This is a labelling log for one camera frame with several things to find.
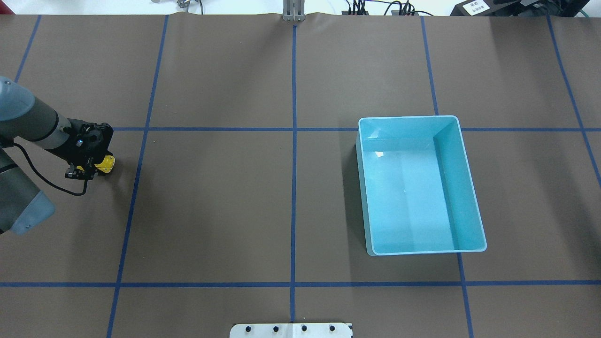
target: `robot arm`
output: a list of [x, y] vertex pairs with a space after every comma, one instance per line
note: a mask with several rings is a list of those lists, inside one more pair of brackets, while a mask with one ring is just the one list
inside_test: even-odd
[[84, 180], [85, 192], [88, 180], [113, 168], [115, 158], [108, 151], [112, 134], [107, 123], [65, 118], [26, 88], [0, 76], [0, 233], [9, 229], [24, 233], [54, 212], [52, 202], [2, 148], [21, 148], [13, 141], [16, 137], [40, 146], [68, 163], [65, 177]]

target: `light blue plastic container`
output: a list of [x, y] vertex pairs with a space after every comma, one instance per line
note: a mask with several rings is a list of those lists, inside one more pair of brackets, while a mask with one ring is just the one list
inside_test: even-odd
[[486, 249], [457, 117], [362, 118], [357, 160], [368, 254]]

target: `white label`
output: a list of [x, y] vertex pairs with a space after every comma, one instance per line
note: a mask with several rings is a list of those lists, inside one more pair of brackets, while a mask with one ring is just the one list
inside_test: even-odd
[[476, 15], [486, 10], [490, 10], [490, 7], [488, 7], [484, 0], [472, 1], [468, 4], [463, 5], [463, 8], [465, 8], [465, 10], [468, 11], [469, 15]]

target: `white floor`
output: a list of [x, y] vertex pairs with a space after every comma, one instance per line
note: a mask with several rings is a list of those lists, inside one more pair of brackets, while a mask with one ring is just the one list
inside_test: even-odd
[[[4, 0], [16, 14], [171, 14], [185, 11], [176, 0]], [[412, 0], [416, 10], [447, 16], [460, 0]], [[203, 0], [205, 14], [282, 13], [282, 0]], [[369, 2], [371, 15], [382, 15], [388, 5]], [[340, 14], [348, 9], [345, 0], [305, 0], [306, 13]], [[601, 0], [591, 0], [584, 8], [590, 16], [601, 16]], [[192, 1], [189, 11], [200, 14], [199, 3]]]

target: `yellow object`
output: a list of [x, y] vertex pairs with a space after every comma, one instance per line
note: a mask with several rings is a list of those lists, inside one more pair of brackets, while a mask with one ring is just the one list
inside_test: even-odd
[[[110, 173], [112, 168], [115, 166], [115, 158], [111, 155], [106, 155], [105, 159], [100, 164], [94, 164], [96, 169], [102, 171], [103, 173]], [[84, 170], [81, 166], [78, 166], [77, 169]]]

